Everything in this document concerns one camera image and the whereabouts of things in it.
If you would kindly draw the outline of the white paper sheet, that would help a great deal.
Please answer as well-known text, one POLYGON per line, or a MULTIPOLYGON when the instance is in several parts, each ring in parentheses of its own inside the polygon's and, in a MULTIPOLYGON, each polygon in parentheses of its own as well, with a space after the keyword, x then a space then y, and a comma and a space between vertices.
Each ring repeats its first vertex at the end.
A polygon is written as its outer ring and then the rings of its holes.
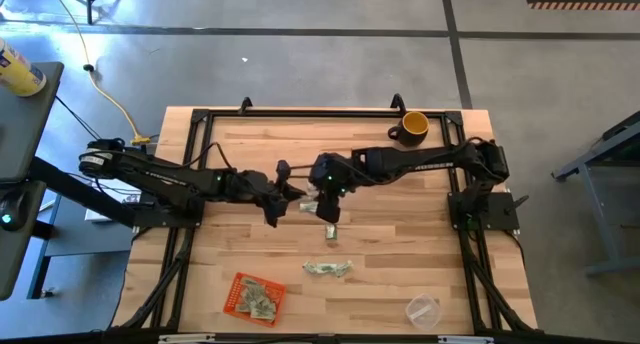
MULTIPOLYGON (((128 184, 124 184, 121 182, 115 182, 115 184, 116 186, 112 187, 106 184, 100 184, 93 181, 91 183, 91 187, 98 191, 104 192, 105 194, 109 195, 110 197, 120 202, 121 204, 138 203, 140 201, 140 198, 141 198, 140 190, 134 189, 128 184)), ((85 212, 84 220, 92 223, 106 223, 110 221, 110 219, 107 218, 106 216, 98 214, 97 212, 94 212, 89 209, 87 209, 85 212)))

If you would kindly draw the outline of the yellow wipes canister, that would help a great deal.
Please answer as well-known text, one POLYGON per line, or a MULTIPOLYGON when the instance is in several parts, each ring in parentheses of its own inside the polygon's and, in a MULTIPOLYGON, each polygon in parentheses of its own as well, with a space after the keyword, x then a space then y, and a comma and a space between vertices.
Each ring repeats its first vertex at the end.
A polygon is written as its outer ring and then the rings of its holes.
POLYGON ((46 75, 0 37, 0 85, 16 96, 30 97, 46 83, 46 75))

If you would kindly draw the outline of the black aluminium table frame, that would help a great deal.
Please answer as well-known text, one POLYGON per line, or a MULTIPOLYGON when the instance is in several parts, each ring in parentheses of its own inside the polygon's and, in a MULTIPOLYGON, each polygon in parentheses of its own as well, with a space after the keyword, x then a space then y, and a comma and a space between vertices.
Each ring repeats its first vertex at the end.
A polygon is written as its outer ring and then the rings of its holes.
MULTIPOLYGON (((207 165, 224 160, 273 175, 279 160, 294 167, 304 187, 305 168, 323 152, 388 144, 399 119, 393 109, 171 107, 157 153, 180 162, 187 148, 209 149, 207 165)), ((276 228, 252 205, 206 207, 191 251, 188 274, 168 292, 162 320, 181 332, 259 333, 262 326, 223 312, 231 283, 242 272, 286 287, 273 333, 410 335, 405 314, 420 294, 440 305, 438 334, 473 330, 459 235, 449 220, 447 196, 464 185, 461 172, 414 173, 388 186, 362 188, 341 202, 336 240, 323 222, 292 205, 276 228), (310 261, 353 262, 342 277, 312 275, 310 261)))

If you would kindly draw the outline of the black mug yellow inside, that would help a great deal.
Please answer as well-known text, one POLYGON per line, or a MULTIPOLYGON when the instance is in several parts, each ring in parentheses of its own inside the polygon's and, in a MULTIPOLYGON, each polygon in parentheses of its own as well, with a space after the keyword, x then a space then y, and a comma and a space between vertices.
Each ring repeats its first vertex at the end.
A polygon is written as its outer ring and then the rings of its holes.
POLYGON ((399 123, 387 131, 391 140, 405 147, 416 147, 426 138, 430 128, 429 119, 421 112, 407 112, 399 123))

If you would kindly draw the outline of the black rail with white strips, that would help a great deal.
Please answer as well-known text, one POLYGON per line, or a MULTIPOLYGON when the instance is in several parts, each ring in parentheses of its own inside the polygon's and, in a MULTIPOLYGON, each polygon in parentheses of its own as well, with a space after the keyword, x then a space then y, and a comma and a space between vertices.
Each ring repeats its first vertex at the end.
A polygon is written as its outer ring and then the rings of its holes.
POLYGON ((487 331, 472 335, 177 333, 166 328, 126 329, 0 339, 0 344, 632 344, 549 335, 487 331))

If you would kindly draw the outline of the orange plastic basket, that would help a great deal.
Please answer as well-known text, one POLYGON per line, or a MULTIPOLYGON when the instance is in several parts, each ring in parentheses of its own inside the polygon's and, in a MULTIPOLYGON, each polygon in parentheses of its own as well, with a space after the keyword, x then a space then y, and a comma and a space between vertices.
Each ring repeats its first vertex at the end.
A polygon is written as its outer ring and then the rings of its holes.
POLYGON ((230 316, 251 322, 251 323, 255 323, 264 327, 268 327, 268 328, 273 328, 279 318, 280 312, 281 312, 281 306, 283 304, 284 298, 286 295, 286 287, 282 284, 279 283, 275 283, 266 279, 262 279, 253 275, 249 275, 246 273, 242 273, 242 272, 238 272, 235 274, 233 281, 231 283, 231 287, 229 289, 229 293, 227 296, 227 299, 225 301, 224 307, 223 307, 223 312, 225 314, 228 314, 230 316), (243 285, 241 283, 241 279, 244 277, 248 277, 251 279, 254 279, 255 281, 259 282, 262 287, 261 289, 263 289, 265 291, 265 289, 267 287, 272 287, 272 288, 276 288, 278 290, 281 291, 281 297, 280 300, 277 304, 271 303, 269 301, 269 298, 267 297, 267 299, 265 299, 260 305, 271 305, 274 306, 277 313, 276 313, 276 317, 275 320, 273 322, 267 322, 264 320, 257 320, 257 319, 252 319, 250 317, 250 313, 238 313, 235 311, 235 305, 237 303, 242 303, 242 302, 246 302, 247 304, 249 304, 246 301, 246 289, 250 288, 250 287, 246 287, 245 285, 243 285))

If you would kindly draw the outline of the black desk support beam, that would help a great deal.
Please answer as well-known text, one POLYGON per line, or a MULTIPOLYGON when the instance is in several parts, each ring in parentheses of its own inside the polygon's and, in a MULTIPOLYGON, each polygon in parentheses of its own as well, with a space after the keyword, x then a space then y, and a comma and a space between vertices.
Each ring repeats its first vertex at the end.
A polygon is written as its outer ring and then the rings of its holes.
POLYGON ((34 157, 28 170, 28 178, 42 181, 48 189, 81 204, 129 228, 134 227, 135 213, 124 204, 73 178, 47 161, 34 157))

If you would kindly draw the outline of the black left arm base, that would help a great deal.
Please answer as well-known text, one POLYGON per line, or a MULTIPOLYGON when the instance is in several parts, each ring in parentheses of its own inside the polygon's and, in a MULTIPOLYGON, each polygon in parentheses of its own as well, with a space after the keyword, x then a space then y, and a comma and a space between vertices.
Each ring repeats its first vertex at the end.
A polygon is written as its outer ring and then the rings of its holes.
POLYGON ((134 213, 133 224, 140 228, 196 228, 202 223, 204 206, 202 199, 192 200, 185 210, 162 206, 158 201, 128 204, 134 213))

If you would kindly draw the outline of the dark grey desk surface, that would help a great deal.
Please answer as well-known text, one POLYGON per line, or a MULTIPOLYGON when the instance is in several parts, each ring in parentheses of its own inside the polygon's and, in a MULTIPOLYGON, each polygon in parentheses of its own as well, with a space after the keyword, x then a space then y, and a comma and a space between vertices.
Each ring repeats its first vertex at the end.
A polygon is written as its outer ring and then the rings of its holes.
POLYGON ((18 97, 0 87, 0 183, 26 178, 64 71, 61 62, 36 62, 35 66, 47 77, 35 95, 18 97))

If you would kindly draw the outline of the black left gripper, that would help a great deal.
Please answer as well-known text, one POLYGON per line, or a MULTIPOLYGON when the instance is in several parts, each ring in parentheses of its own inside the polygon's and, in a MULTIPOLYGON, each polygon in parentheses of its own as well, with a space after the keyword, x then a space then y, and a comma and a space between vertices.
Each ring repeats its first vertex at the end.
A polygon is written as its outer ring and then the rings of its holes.
POLYGON ((261 200, 266 223, 273 228, 277 227, 278 218, 281 216, 281 208, 285 208, 288 205, 286 199, 300 199, 307 195, 304 190, 287 184, 284 197, 279 188, 262 172, 249 172, 247 180, 252 190, 261 200))

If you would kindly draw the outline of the grey mouse tray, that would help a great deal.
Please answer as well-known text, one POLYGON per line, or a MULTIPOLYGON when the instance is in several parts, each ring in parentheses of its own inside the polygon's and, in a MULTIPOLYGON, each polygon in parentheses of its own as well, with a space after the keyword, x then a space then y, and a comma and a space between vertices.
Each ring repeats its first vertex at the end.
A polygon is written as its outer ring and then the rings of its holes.
POLYGON ((13 190, 26 192, 28 199, 25 225, 17 231, 6 231, 0 227, 0 301, 8 299, 14 290, 45 189, 46 185, 40 181, 0 189, 0 199, 13 190))

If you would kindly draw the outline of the black computer mouse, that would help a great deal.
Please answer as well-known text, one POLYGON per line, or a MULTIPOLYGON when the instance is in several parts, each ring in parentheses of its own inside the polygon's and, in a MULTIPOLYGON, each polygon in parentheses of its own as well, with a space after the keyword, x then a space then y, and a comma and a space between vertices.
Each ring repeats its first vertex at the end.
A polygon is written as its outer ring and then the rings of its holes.
POLYGON ((21 229, 27 219, 27 193, 13 190, 0 199, 0 227, 6 231, 21 229))

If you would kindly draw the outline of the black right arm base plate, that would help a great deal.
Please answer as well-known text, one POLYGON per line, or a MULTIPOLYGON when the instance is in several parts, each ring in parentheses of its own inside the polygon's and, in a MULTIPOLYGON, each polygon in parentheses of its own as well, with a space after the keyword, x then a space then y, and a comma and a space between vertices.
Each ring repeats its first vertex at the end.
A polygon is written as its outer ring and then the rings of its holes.
POLYGON ((520 230, 517 208, 528 195, 515 199, 510 192, 491 192, 464 207, 468 195, 449 193, 447 197, 451 225, 454 230, 516 231, 520 230))

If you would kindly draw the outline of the blue grey cart shelf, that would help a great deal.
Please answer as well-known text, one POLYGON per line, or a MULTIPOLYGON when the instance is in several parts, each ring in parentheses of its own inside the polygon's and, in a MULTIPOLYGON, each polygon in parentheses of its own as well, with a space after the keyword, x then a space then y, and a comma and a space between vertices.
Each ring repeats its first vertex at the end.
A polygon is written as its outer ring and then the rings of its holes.
POLYGON ((43 241, 27 291, 28 299, 39 299, 53 257, 129 251, 133 231, 112 221, 91 222, 80 204, 57 195, 48 224, 53 236, 43 241))

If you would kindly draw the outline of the clear plastic container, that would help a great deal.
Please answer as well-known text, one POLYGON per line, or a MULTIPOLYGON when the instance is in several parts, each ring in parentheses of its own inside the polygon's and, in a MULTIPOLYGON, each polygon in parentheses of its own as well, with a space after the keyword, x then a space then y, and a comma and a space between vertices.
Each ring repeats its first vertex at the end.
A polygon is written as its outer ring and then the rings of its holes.
POLYGON ((441 308, 432 296, 420 294, 407 304, 405 314, 416 328, 429 331, 439 323, 441 308))

